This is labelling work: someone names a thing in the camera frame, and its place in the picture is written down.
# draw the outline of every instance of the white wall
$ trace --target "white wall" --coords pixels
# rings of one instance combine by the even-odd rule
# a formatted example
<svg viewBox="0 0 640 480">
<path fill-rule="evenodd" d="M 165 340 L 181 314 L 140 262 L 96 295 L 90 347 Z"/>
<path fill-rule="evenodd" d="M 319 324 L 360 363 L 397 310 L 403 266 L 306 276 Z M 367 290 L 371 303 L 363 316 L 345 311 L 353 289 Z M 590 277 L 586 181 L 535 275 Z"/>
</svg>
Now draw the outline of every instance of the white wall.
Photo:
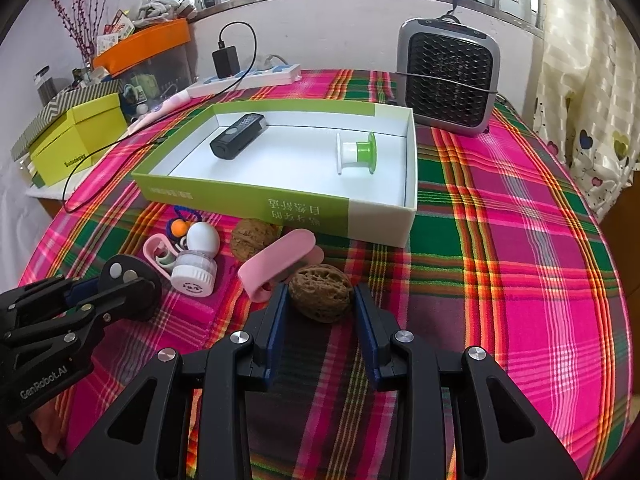
<svg viewBox="0 0 640 480">
<path fill-rule="evenodd" d="M 140 0 L 110 0 L 109 20 L 118 9 Z M 71 70 L 82 66 L 50 0 L 30 0 L 0 44 L 0 292 L 13 288 L 31 253 L 50 223 L 38 201 L 24 195 L 10 150 L 42 108 L 33 75 L 45 65 L 60 88 L 72 80 Z"/>
<path fill-rule="evenodd" d="M 215 74 L 211 53 L 218 33 L 233 20 L 249 22 L 258 37 L 258 54 L 279 54 L 303 68 L 353 68 L 394 72 L 400 26 L 411 18 L 437 18 L 450 5 L 434 0 L 268 0 L 226 10 L 193 23 L 191 49 L 199 76 Z M 525 107 L 534 43 L 530 32 L 496 18 L 459 7 L 456 16 L 489 34 L 502 57 L 498 91 L 519 112 Z M 253 53 L 251 32 L 229 27 L 224 38 L 238 48 L 241 65 Z"/>
</svg>

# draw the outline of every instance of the plaid tablecloth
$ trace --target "plaid tablecloth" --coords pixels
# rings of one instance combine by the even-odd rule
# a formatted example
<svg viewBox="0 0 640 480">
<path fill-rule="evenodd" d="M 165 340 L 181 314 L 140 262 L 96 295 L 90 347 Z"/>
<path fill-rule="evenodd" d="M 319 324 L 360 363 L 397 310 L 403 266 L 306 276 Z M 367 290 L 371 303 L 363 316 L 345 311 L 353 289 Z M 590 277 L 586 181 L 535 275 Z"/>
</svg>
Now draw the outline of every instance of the plaid tablecloth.
<svg viewBox="0 0 640 480">
<path fill-rule="evenodd" d="M 386 73 L 331 70 L 224 99 L 384 102 L 391 95 Z M 56 217 L 21 283 L 58 272 L 93 276 L 116 253 L 140 254 L 172 209 L 147 202 L 128 176 L 146 151 L 121 165 L 205 106 L 193 102 L 107 156 L 70 205 L 106 188 L 81 212 Z M 474 139 L 419 127 L 418 156 L 418 215 L 407 248 L 319 235 L 326 262 L 353 283 L 369 283 L 381 307 L 433 345 L 461 351 L 479 344 L 491 352 L 593 477 L 625 433 L 631 384 L 626 307 L 599 228 L 553 156 L 501 105 L 490 132 Z M 236 219 L 205 218 L 223 241 L 215 294 L 196 300 L 165 283 L 151 322 L 108 327 L 95 371 L 57 400 L 68 451 L 158 349 L 208 348 L 263 306 L 250 303 L 235 274 L 228 240 Z M 325 326 L 294 312 L 289 322 L 277 382 L 247 399 L 254 478 L 388 478 L 396 395 L 368 388 L 353 319 Z M 193 415 L 190 474 L 196 421 Z M 451 442 L 448 460 L 453 478 Z"/>
</svg>

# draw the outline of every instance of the small white bottle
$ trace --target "small white bottle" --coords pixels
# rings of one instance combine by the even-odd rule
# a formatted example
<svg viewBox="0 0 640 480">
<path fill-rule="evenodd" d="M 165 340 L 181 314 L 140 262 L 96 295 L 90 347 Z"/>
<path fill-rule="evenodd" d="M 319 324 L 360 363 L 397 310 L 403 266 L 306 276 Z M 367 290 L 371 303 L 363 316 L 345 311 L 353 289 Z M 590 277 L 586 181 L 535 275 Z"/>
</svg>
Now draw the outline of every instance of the small white bottle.
<svg viewBox="0 0 640 480">
<path fill-rule="evenodd" d="M 171 285 L 188 296 L 204 298 L 213 293 L 220 250 L 220 235 L 206 222 L 197 222 L 187 231 L 188 250 L 182 251 L 171 273 Z"/>
</svg>

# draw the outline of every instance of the black electronic device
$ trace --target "black electronic device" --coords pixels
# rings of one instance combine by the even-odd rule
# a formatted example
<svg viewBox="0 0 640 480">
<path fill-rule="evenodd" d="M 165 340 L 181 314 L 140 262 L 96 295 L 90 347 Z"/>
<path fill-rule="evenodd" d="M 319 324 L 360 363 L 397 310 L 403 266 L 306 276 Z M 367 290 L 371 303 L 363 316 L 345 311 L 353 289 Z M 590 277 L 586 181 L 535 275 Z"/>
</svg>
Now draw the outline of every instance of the black electronic device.
<svg viewBox="0 0 640 480">
<path fill-rule="evenodd" d="M 221 46 L 211 53 L 218 79 L 224 79 L 240 73 L 240 61 L 235 46 Z"/>
<path fill-rule="evenodd" d="M 398 37 L 398 104 L 418 123 L 453 133 L 483 133 L 494 109 L 500 48 L 453 15 L 405 22 Z"/>
<path fill-rule="evenodd" d="M 209 144 L 217 158 L 233 160 L 267 127 L 264 115 L 247 114 L 229 126 Z"/>
</svg>

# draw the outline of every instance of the black charger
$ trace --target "black charger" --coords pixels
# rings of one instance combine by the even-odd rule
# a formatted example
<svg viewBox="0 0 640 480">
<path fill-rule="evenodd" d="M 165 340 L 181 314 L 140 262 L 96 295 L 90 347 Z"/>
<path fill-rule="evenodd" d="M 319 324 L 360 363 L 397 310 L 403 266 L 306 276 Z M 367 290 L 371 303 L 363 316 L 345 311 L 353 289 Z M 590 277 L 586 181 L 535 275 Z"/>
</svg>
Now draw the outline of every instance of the black charger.
<svg viewBox="0 0 640 480">
<path fill-rule="evenodd" d="M 225 42 L 222 41 L 222 32 L 229 25 L 233 25 L 235 23 L 245 24 L 244 22 L 230 22 L 222 27 L 218 37 L 218 46 L 220 49 L 211 53 L 213 56 L 213 65 L 216 67 L 216 75 L 219 79 L 231 77 L 240 73 L 240 62 L 238 61 L 238 52 L 236 51 L 235 46 L 225 46 Z"/>
</svg>

